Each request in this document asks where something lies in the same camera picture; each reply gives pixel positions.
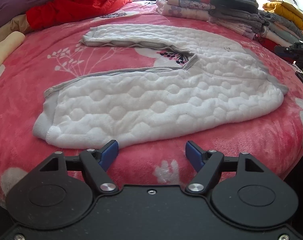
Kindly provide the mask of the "red quilt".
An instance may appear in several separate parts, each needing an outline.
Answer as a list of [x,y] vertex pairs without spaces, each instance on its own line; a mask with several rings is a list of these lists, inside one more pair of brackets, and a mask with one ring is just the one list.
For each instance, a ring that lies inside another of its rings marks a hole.
[[50,0],[28,9],[27,22],[32,31],[111,14],[132,0]]

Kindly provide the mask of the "yellow padded jacket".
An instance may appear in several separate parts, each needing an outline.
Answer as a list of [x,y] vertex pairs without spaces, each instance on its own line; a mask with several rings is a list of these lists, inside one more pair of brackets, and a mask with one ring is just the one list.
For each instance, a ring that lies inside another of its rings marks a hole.
[[271,0],[264,3],[262,7],[265,11],[277,14],[293,22],[299,30],[303,31],[303,13],[292,4],[279,0]]

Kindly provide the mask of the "cream rolled cloth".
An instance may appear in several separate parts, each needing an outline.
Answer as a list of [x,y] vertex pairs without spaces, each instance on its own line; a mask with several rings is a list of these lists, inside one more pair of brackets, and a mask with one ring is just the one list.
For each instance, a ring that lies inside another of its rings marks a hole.
[[0,66],[24,41],[25,35],[14,31],[0,42]]

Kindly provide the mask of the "folded floral purple garment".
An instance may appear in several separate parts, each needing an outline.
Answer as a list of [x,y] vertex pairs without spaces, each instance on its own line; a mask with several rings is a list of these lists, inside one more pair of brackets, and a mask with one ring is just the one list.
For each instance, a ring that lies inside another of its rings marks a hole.
[[215,6],[207,3],[190,1],[190,0],[165,0],[170,5],[182,8],[198,9],[198,10],[214,10]]

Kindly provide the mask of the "white quilted baby garment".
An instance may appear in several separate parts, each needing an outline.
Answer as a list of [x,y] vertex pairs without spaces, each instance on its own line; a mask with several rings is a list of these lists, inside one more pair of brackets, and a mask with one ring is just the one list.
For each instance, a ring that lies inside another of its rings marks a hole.
[[288,92],[251,52],[207,31],[107,24],[90,29],[82,43],[170,50],[188,61],[89,74],[46,90],[33,134],[60,148],[112,139],[126,147],[251,120],[280,107]]

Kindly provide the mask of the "beige cloth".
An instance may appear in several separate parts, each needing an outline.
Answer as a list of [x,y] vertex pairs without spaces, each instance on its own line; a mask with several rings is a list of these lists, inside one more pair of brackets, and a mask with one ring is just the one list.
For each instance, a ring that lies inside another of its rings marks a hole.
[[31,32],[26,14],[15,16],[5,25],[0,27],[0,42],[14,31],[18,31],[23,34]]

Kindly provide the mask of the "dark grey folded clothes stack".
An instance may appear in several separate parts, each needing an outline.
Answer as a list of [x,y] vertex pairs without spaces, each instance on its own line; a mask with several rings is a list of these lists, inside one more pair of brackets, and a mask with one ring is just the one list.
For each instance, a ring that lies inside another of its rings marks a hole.
[[247,24],[254,33],[259,33],[266,20],[259,15],[256,0],[210,0],[215,9],[209,10],[211,17]]

